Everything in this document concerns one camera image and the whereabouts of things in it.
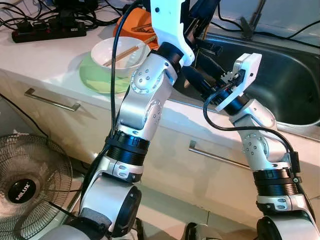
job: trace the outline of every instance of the stainless steel sink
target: stainless steel sink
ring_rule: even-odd
[[[310,131],[306,125],[320,126],[320,55],[213,34],[206,38],[223,47],[219,57],[210,57],[226,71],[232,70],[234,61],[243,53],[262,54],[256,80],[245,94],[270,109],[279,125],[289,126],[288,132],[301,132],[302,126]],[[184,82],[180,77],[174,88],[186,97],[174,92],[171,99],[201,107],[199,93],[191,85],[185,88]]]

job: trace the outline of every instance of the orange bowl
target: orange bowl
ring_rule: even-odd
[[[116,31],[118,29],[119,23],[122,17],[116,23],[116,26],[113,30],[113,36],[115,36]],[[151,38],[155,33],[154,32],[140,32],[140,31],[132,31],[132,28],[139,27],[142,25],[151,24],[151,14],[144,9],[135,8],[127,17],[126,21],[124,22],[120,36],[123,37],[132,37],[136,39],[140,39],[145,41]],[[156,49],[159,47],[158,41],[154,40],[148,44],[150,49]]]

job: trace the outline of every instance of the green plate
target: green plate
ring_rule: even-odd
[[[100,94],[110,93],[111,74],[103,70],[91,58],[90,53],[83,59],[79,67],[79,74],[83,84]],[[129,86],[128,77],[115,77],[115,93],[123,93]]]

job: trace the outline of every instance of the electric fan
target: electric fan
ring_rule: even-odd
[[[29,239],[62,207],[72,183],[71,163],[51,140],[32,134],[0,137],[0,240]]]

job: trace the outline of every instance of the metal handle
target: metal handle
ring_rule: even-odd
[[[43,98],[43,97],[41,97],[41,96],[34,95],[33,93],[34,93],[35,91],[36,91],[36,90],[34,90],[33,88],[29,88],[29,89],[24,93],[24,95],[27,96],[27,97],[29,97],[29,98],[37,99],[37,100],[39,100],[39,101],[41,101],[41,102],[45,102],[45,103],[47,103],[47,104],[51,104],[51,105],[57,106],[57,107],[59,107],[59,108],[69,110],[69,111],[71,111],[71,112],[77,111],[78,108],[81,106],[79,103],[75,103],[73,106],[67,106],[67,105],[58,103],[58,102],[56,102],[56,101],[52,101],[52,100]]]
[[[209,157],[209,158],[212,158],[214,160],[218,160],[218,161],[223,162],[223,163],[231,164],[231,165],[234,165],[234,166],[237,166],[237,167],[240,167],[240,168],[247,169],[247,170],[251,171],[251,168],[248,165],[245,165],[245,164],[242,164],[242,163],[239,163],[239,162],[236,162],[236,161],[232,161],[230,159],[227,159],[227,158],[224,158],[224,157],[221,157],[221,156],[217,156],[217,155],[214,155],[214,154],[206,152],[206,151],[202,151],[202,150],[196,149],[196,144],[197,144],[196,141],[191,140],[190,141],[190,145],[189,145],[189,151],[197,153],[197,154],[200,154],[200,155],[203,155],[203,156],[206,156],[206,157]]]

